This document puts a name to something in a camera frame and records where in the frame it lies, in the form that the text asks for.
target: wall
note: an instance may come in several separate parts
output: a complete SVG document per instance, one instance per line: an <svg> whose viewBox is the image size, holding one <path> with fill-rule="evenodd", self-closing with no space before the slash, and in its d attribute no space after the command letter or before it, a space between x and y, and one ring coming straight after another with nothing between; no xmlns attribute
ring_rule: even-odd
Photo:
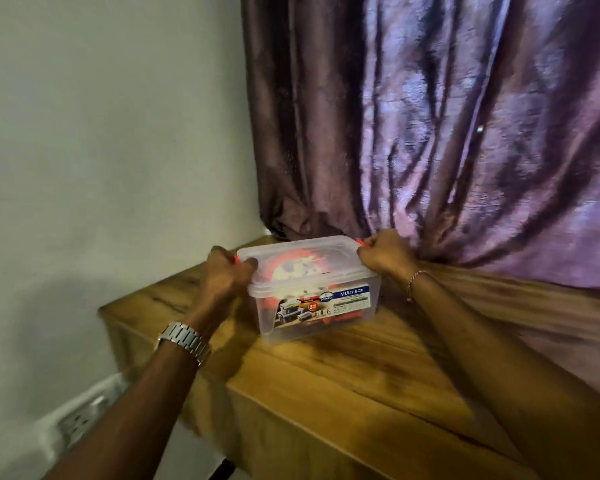
<svg viewBox="0 0 600 480"><path fill-rule="evenodd" d="M261 234L239 0L0 0L0 470L99 305Z"/></svg>

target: hand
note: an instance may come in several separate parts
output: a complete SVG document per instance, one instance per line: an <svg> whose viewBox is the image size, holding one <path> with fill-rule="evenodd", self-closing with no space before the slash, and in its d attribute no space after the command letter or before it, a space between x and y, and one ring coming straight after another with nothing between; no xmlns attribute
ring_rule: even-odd
<svg viewBox="0 0 600 480"><path fill-rule="evenodd" d="M208 339L227 317L233 298L245 293L257 268L257 259L237 264L226 249L214 246L205 263L199 299L184 322Z"/></svg>
<svg viewBox="0 0 600 480"><path fill-rule="evenodd" d="M371 247L360 246L358 256L365 266L376 273L408 280L420 269L416 256L396 229L373 234L365 243Z"/></svg>

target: wooden desk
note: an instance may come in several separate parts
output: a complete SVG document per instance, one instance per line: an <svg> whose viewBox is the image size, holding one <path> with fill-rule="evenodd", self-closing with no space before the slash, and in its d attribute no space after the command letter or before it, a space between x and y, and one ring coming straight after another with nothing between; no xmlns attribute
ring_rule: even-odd
<svg viewBox="0 0 600 480"><path fill-rule="evenodd" d="M427 267L600 390L600 294ZM195 266L100 309L131 379L191 305L200 276ZM536 478L427 320L386 284L375 321L274 347L239 300L212 339L184 424L256 480Z"/></svg>

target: shiny curtain fabric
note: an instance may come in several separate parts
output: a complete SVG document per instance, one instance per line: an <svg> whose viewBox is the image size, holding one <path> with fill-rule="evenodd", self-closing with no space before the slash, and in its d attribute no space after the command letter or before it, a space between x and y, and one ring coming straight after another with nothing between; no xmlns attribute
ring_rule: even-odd
<svg viewBox="0 0 600 480"><path fill-rule="evenodd" d="M260 208L289 239L600 287L600 0L242 0Z"/></svg>

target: person's right arm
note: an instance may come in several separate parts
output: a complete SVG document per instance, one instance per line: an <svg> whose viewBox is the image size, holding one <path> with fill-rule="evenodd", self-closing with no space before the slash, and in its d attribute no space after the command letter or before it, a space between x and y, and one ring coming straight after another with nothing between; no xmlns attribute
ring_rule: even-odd
<svg viewBox="0 0 600 480"><path fill-rule="evenodd" d="M369 238L362 262L405 292L421 268L395 230ZM600 479L600 393L527 347L432 277L411 284L451 354L520 453L547 480Z"/></svg>

